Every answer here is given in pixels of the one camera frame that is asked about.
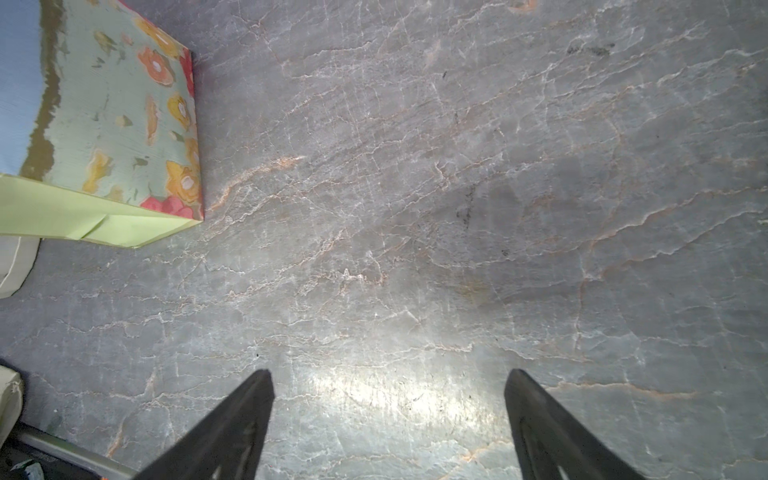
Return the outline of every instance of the beige object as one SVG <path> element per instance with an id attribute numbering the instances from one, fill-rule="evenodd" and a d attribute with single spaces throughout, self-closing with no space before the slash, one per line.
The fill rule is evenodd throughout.
<path id="1" fill-rule="evenodd" d="M 0 236 L 0 298 L 11 296 L 24 283 L 39 244 L 37 237 Z"/>
<path id="2" fill-rule="evenodd" d="M 22 377 L 0 366 L 0 445 L 5 443 L 18 416 L 22 413 Z"/>

